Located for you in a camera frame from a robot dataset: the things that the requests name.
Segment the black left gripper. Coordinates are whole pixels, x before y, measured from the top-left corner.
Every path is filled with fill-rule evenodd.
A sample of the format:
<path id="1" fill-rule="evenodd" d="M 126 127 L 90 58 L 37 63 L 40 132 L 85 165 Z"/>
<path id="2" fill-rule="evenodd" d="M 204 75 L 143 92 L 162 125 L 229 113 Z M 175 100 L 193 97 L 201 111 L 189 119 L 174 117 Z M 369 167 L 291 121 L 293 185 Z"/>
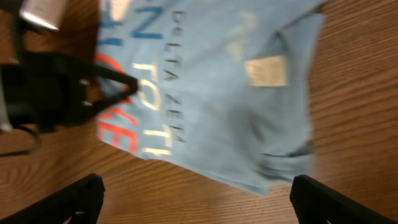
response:
<path id="1" fill-rule="evenodd" d="M 101 77 L 127 90 L 85 106 L 85 80 Z M 57 126 L 75 126 L 128 100 L 138 91 L 138 79 L 64 54 L 25 52 L 18 64 L 1 64 L 1 122 L 34 124 L 42 133 Z"/>

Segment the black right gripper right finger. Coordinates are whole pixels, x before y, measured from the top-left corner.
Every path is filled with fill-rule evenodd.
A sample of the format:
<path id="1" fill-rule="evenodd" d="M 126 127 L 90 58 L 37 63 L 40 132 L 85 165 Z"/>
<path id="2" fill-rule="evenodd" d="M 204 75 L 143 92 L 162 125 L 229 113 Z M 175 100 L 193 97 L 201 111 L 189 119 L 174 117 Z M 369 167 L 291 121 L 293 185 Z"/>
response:
<path id="1" fill-rule="evenodd" d="M 300 224 L 397 224 L 307 175 L 294 178 L 290 202 Z"/>

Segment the light blue printed t-shirt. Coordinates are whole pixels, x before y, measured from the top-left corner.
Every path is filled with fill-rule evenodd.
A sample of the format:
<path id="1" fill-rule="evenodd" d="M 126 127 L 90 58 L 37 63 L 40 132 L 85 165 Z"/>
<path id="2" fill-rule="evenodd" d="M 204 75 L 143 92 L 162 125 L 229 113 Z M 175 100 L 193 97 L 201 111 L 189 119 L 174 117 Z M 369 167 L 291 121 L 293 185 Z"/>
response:
<path id="1" fill-rule="evenodd" d="M 137 79 L 100 140 L 265 195 L 312 171 L 323 0 L 101 1 L 95 60 Z"/>

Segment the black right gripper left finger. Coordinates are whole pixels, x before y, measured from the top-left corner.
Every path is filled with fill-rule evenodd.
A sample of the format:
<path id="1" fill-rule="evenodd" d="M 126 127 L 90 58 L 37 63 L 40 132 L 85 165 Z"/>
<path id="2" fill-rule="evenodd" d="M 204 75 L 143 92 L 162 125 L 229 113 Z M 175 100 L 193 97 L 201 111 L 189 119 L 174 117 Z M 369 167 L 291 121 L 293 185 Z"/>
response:
<path id="1" fill-rule="evenodd" d="M 1 224 L 96 224 L 104 193 L 102 178 L 90 174 L 1 219 Z"/>

